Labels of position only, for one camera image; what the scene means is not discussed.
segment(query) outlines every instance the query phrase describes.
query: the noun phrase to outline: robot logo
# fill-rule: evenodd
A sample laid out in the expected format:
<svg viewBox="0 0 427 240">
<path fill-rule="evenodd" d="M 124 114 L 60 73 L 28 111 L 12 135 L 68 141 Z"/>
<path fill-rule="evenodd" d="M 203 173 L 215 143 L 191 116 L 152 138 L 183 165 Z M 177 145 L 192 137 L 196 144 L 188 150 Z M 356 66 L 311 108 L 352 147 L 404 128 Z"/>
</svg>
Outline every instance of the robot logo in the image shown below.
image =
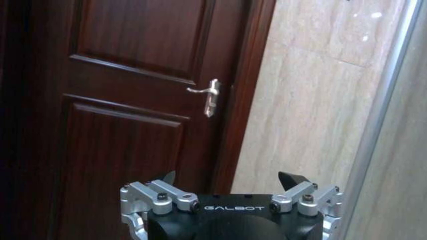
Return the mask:
<svg viewBox="0 0 427 240">
<path fill-rule="evenodd" d="M 261 211 L 265 207 L 264 206 L 205 206 L 204 210 L 208 211 Z"/>
</svg>

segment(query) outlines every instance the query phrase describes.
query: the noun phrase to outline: silver metal bracket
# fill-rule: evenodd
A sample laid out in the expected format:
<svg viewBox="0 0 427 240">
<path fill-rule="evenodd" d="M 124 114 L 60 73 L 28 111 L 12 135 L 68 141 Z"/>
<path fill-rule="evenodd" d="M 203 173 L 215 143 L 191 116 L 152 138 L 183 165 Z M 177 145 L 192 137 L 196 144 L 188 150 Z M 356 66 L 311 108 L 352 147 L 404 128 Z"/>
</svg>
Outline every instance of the silver metal bracket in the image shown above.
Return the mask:
<svg viewBox="0 0 427 240">
<path fill-rule="evenodd" d="M 336 239 L 336 229 L 341 221 L 343 193 L 336 186 L 327 186 L 312 194 L 303 195 L 297 201 L 297 212 L 305 216 L 323 214 L 323 238 Z"/>
<path fill-rule="evenodd" d="M 303 195 L 311 194 L 316 190 L 316 185 L 303 181 L 284 194 L 275 194 L 271 197 L 269 210 L 273 213 L 288 213 L 292 211 L 292 205 L 299 201 Z"/>
<path fill-rule="evenodd" d="M 161 180 L 154 180 L 149 183 L 149 188 L 157 193 L 167 193 L 171 196 L 179 210 L 184 212 L 196 212 L 199 210 L 199 198 L 192 192 L 184 192 Z"/>
<path fill-rule="evenodd" d="M 329 185 L 316 190 L 312 195 L 303 195 L 297 201 L 297 212 L 305 216 L 316 216 L 321 207 L 339 193 L 339 189 Z"/>
<path fill-rule="evenodd" d="M 148 240 L 145 224 L 149 210 L 157 215 L 168 214 L 172 211 L 172 199 L 168 195 L 159 195 L 157 192 L 137 181 L 121 187 L 121 222 L 128 225 L 133 240 Z"/>
</svg>

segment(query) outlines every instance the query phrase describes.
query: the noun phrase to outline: door handle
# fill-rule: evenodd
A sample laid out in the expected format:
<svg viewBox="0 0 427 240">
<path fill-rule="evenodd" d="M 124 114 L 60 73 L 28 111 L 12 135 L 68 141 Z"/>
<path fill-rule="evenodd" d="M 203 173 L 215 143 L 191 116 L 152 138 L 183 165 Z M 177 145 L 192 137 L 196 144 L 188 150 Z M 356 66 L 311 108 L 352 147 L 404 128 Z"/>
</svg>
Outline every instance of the door handle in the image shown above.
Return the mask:
<svg viewBox="0 0 427 240">
<path fill-rule="evenodd" d="M 217 79 L 211 80 L 208 88 L 203 90 L 187 88 L 187 91 L 193 94 L 207 93 L 205 105 L 204 105 L 204 115 L 209 118 L 215 114 L 216 103 L 220 95 L 220 81 Z"/>
</svg>

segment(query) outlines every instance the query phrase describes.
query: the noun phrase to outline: metal trim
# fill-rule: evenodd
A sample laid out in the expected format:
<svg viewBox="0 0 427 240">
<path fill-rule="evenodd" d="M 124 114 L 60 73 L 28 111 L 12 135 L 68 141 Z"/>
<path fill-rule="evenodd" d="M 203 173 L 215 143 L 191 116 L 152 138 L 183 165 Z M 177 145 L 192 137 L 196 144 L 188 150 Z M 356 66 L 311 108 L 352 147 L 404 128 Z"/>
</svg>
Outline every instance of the metal trim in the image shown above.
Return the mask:
<svg viewBox="0 0 427 240">
<path fill-rule="evenodd" d="M 407 0 L 345 186 L 337 239 L 347 235 L 423 0 Z"/>
</svg>

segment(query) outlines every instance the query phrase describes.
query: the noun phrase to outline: beige marble tile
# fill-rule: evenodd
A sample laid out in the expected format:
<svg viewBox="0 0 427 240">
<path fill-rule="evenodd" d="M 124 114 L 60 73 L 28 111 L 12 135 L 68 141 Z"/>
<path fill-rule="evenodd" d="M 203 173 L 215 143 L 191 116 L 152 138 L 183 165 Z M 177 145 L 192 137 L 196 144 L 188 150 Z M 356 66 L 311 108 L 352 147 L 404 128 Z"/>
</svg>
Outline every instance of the beige marble tile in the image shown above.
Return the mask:
<svg viewBox="0 0 427 240">
<path fill-rule="evenodd" d="M 344 186 L 404 0 L 277 0 L 232 191 Z"/>
<path fill-rule="evenodd" d="M 361 67 L 383 68 L 404 0 L 279 0 L 269 38 Z"/>
<path fill-rule="evenodd" d="M 376 85 L 361 67 L 268 41 L 233 192 L 280 191 L 277 171 L 345 185 Z"/>
<path fill-rule="evenodd" d="M 427 239 L 427 4 L 404 57 L 347 240 Z"/>
</svg>

